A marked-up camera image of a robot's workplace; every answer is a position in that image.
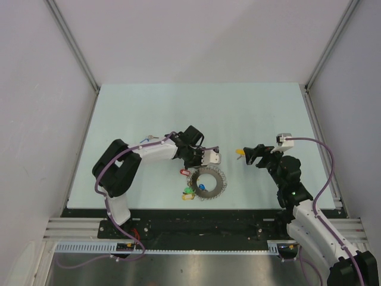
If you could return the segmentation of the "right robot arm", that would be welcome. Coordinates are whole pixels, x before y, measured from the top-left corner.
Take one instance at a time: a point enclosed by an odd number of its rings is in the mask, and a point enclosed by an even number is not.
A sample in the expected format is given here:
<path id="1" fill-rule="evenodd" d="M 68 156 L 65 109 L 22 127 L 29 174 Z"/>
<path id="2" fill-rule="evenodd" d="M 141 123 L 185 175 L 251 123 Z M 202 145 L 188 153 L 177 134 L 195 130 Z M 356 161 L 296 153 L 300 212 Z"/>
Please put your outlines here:
<path id="1" fill-rule="evenodd" d="M 276 147 L 243 148 L 246 164 L 266 169 L 278 187 L 274 231 L 294 239 L 326 277 L 327 285 L 379 285 L 377 260 L 351 244 L 317 207 L 301 182 L 301 162 Z"/>

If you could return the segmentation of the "yellow tag key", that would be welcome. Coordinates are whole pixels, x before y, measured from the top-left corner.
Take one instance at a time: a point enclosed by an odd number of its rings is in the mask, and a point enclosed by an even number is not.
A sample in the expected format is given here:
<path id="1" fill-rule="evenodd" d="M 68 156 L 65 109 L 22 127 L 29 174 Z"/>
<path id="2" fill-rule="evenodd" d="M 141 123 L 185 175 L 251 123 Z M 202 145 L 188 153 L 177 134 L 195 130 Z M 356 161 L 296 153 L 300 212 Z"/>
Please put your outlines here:
<path id="1" fill-rule="evenodd" d="M 240 159 L 240 158 L 244 158 L 245 157 L 245 152 L 244 152 L 244 150 L 243 149 L 237 149 L 236 150 L 236 154 L 238 155 L 238 160 Z"/>

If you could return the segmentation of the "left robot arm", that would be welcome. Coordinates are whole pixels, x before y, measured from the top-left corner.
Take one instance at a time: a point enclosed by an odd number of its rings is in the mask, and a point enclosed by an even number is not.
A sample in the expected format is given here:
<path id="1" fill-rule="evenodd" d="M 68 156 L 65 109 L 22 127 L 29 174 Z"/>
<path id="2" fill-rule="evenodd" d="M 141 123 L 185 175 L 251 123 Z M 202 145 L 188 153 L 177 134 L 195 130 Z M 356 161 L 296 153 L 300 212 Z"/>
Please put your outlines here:
<path id="1" fill-rule="evenodd" d="M 204 150 L 204 134 L 190 125 L 183 132 L 170 132 L 162 138 L 129 146 L 122 139 L 114 140 L 95 163 L 95 192 L 103 196 L 107 215 L 112 221 L 111 232 L 119 238 L 132 230 L 127 191 L 132 186 L 139 167 L 144 163 L 181 159 L 185 168 L 199 167 Z"/>

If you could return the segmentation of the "yellow tag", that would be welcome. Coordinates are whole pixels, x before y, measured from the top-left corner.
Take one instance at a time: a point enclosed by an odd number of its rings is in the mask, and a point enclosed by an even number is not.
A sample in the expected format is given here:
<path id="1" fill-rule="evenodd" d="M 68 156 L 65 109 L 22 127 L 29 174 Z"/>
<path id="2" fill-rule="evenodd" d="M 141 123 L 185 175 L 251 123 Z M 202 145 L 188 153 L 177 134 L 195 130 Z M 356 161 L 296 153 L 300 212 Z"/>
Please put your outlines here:
<path id="1" fill-rule="evenodd" d="M 195 194 L 183 194 L 182 195 L 182 200 L 188 201 L 188 200 L 193 200 L 195 198 Z"/>

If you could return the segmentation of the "red tag key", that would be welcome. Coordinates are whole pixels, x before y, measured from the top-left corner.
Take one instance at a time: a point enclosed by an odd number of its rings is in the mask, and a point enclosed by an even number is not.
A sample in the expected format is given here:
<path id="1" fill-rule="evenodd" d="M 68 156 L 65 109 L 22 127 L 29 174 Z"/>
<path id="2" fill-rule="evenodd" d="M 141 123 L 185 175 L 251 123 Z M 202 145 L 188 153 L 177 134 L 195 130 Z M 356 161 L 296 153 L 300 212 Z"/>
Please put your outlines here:
<path id="1" fill-rule="evenodd" d="M 181 175 L 184 175 L 184 176 L 190 176 L 192 173 L 191 171 L 186 170 L 186 169 L 181 169 L 179 172 Z"/>

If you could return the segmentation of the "green tag key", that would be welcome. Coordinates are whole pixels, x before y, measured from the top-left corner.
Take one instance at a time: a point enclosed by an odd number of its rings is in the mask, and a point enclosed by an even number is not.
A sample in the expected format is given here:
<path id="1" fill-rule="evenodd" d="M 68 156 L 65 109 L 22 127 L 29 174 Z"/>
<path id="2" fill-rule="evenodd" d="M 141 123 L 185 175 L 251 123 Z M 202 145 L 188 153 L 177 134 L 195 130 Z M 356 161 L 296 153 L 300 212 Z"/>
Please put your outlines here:
<path id="1" fill-rule="evenodd" d="M 184 189 L 184 194 L 193 194 L 194 190 L 191 187 L 187 187 Z"/>

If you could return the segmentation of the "metal keyring disc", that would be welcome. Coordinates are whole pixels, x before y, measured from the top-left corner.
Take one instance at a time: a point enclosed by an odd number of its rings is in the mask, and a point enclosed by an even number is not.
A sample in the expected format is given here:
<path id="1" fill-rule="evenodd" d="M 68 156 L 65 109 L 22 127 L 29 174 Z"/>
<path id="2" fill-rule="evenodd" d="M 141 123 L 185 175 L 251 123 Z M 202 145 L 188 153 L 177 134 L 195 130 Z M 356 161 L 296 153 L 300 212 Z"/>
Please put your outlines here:
<path id="1" fill-rule="evenodd" d="M 201 191 L 198 188 L 199 184 L 204 184 L 207 190 Z M 188 178 L 188 186 L 201 201 L 212 200 L 224 193 L 227 179 L 218 167 L 210 165 L 194 170 Z"/>

